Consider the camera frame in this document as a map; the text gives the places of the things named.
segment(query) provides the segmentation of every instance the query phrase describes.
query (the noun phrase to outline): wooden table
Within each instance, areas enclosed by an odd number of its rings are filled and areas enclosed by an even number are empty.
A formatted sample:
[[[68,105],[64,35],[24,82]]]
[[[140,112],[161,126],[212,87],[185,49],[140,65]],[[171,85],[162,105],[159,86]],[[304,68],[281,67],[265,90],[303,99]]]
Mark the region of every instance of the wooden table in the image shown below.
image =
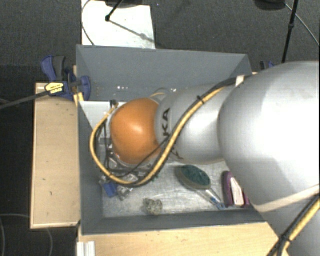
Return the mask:
[[[44,90],[36,84],[36,92]],[[77,108],[48,96],[34,108],[31,229],[75,227],[80,220]],[[82,236],[97,256],[264,256],[278,240],[267,223]]]

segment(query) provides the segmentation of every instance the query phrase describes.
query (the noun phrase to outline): gray bin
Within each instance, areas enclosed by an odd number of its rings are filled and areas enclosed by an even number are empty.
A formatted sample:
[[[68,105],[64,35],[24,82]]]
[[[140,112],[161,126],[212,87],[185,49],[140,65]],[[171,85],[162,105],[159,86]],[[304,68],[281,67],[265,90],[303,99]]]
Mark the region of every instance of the gray bin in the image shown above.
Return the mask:
[[[216,84],[238,75],[249,76],[252,71],[246,55],[78,45],[76,57],[78,77],[89,76],[92,84],[90,102],[81,102],[78,108],[81,228],[84,235],[263,222],[253,208],[221,212],[212,207],[212,210],[180,211],[160,216],[130,214],[128,210],[127,214],[108,217],[106,197],[99,185],[102,173],[89,151],[92,126],[108,108],[106,101],[126,102],[148,97],[159,88],[179,90]],[[166,175],[169,168],[170,164],[161,172]],[[213,184],[222,189],[220,179]]]

